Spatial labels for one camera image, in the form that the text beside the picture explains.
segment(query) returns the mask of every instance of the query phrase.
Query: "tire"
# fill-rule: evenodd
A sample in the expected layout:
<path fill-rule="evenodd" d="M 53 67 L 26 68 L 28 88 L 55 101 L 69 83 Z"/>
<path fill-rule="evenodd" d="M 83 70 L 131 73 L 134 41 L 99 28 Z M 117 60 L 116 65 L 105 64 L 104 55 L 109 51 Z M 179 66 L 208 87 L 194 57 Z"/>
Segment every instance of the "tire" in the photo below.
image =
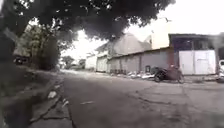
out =
<path fill-rule="evenodd" d="M 160 76 L 155 75 L 154 81 L 157 82 L 157 83 L 161 82 Z"/>

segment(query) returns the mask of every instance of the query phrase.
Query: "wall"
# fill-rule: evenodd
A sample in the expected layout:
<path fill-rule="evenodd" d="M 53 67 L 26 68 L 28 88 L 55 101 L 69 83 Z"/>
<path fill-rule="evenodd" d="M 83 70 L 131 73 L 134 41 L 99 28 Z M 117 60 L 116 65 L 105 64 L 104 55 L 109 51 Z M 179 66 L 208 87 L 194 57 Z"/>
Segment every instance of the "wall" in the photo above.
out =
<path fill-rule="evenodd" d="M 97 61 L 97 56 L 90 56 L 86 59 L 86 69 L 94 69 L 96 70 L 96 61 Z"/>
<path fill-rule="evenodd" d="M 109 70 L 145 71 L 145 67 L 169 67 L 168 49 L 117 57 L 108 61 Z"/>
<path fill-rule="evenodd" d="M 142 66 L 141 71 L 145 71 L 145 67 L 149 65 L 150 67 L 169 67 L 169 56 L 167 51 L 158 51 L 154 53 L 144 53 L 142 55 Z"/>
<path fill-rule="evenodd" d="M 96 71 L 107 72 L 107 56 L 97 58 Z"/>

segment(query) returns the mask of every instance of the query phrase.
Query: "building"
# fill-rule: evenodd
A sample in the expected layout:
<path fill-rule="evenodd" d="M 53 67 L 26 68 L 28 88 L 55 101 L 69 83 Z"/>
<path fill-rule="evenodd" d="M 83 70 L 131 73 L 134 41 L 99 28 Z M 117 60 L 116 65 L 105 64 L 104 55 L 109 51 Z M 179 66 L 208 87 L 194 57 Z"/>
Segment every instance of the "building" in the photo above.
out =
<path fill-rule="evenodd" d="M 149 50 L 150 44 L 140 42 L 133 34 L 127 33 L 121 38 L 108 42 L 97 49 L 97 68 L 98 72 L 110 72 L 112 64 L 109 58 L 130 55 L 145 50 Z"/>
<path fill-rule="evenodd" d="M 96 62 L 97 62 L 97 56 L 95 54 L 87 56 L 85 69 L 96 71 Z"/>
<path fill-rule="evenodd" d="M 179 66 L 185 75 L 216 73 L 217 57 L 213 36 L 197 34 L 168 34 L 169 44 L 154 44 L 154 48 L 126 55 L 112 56 L 108 60 L 110 72 L 127 73 L 146 71 L 147 68 Z"/>

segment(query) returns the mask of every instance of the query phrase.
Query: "car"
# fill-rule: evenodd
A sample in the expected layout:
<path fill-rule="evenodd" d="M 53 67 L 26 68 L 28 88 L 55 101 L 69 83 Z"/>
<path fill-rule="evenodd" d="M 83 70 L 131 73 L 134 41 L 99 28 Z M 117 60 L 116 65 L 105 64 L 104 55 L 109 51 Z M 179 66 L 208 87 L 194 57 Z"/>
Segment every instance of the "car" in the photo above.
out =
<path fill-rule="evenodd" d="M 224 82 L 224 60 L 219 61 L 218 82 Z"/>

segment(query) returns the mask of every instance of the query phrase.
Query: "concrete wall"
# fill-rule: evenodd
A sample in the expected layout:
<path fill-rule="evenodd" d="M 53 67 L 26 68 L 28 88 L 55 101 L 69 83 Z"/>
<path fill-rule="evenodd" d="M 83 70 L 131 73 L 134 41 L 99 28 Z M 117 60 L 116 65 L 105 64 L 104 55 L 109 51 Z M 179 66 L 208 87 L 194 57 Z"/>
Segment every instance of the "concrete wall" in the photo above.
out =
<path fill-rule="evenodd" d="M 146 66 L 169 67 L 168 49 L 163 51 L 141 53 L 114 58 L 108 61 L 109 70 L 125 70 L 126 72 L 145 71 Z"/>
<path fill-rule="evenodd" d="M 86 59 L 86 66 L 85 66 L 85 68 L 86 69 L 94 69 L 94 70 L 96 70 L 96 61 L 97 61 L 97 56 L 88 57 Z"/>
<path fill-rule="evenodd" d="M 154 53 L 144 53 L 142 55 L 141 71 L 145 71 L 147 65 L 151 67 L 169 67 L 169 54 L 168 51 L 158 51 Z"/>

